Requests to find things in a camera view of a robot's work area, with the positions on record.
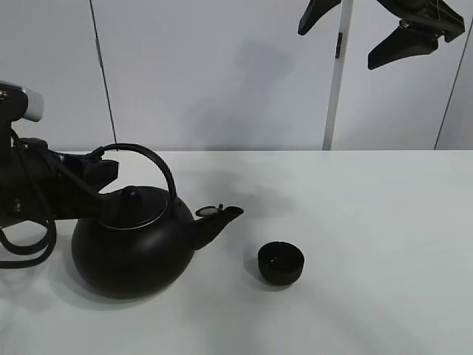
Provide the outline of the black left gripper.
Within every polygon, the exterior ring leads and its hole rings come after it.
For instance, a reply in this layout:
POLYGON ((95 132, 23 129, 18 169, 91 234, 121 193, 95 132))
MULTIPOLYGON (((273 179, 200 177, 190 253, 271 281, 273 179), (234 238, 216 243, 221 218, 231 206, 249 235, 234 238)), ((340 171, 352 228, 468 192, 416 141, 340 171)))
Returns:
POLYGON ((118 208, 100 190, 118 179, 119 163, 90 153, 51 150, 38 138, 20 138, 13 123, 21 113, 1 114, 1 224, 93 217, 118 208))

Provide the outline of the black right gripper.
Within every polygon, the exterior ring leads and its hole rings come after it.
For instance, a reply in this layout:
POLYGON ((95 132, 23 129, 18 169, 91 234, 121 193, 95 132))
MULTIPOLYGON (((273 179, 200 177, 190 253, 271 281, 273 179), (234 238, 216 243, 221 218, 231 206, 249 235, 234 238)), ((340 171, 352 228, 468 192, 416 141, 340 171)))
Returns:
MULTIPOLYGON (((310 0, 299 20, 298 34, 305 36, 341 0, 310 0)), ((430 55, 438 49, 438 38, 449 43, 464 33, 464 19, 445 1, 378 0, 400 19, 399 27, 372 49, 367 67, 374 70, 404 58, 430 55)))

